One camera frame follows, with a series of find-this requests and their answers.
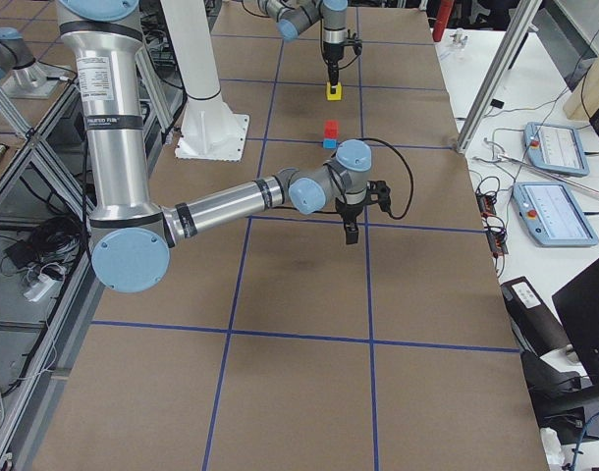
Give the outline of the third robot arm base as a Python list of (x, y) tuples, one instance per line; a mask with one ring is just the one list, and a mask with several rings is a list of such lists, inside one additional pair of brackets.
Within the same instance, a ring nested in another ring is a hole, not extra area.
[(19, 31), (5, 26), (0, 27), (0, 80), (7, 75), (2, 88), (10, 98), (47, 99), (58, 83), (58, 74), (50, 79)]

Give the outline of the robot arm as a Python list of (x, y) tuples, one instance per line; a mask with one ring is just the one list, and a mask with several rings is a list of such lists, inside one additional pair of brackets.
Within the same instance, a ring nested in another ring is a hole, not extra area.
[[(90, 216), (91, 264), (110, 289), (139, 292), (165, 275), (179, 241), (285, 203), (308, 215), (333, 204), (347, 242), (357, 239), (356, 217), (370, 201), (372, 157), (352, 139), (312, 171), (285, 169), (171, 208), (148, 189), (136, 56), (143, 47), (135, 1), (61, 1), (61, 37), (74, 51), (97, 204)], [(164, 7), (187, 95), (181, 158), (237, 161), (248, 116), (224, 102), (199, 2)]]
[(281, 37), (287, 41), (298, 39), (312, 26), (320, 24), (320, 51), (326, 65), (328, 80), (326, 97), (329, 101), (342, 98), (340, 62), (345, 49), (352, 47), (358, 55), (362, 46), (356, 35), (347, 29), (347, 1), (256, 1), (261, 18), (275, 21)]

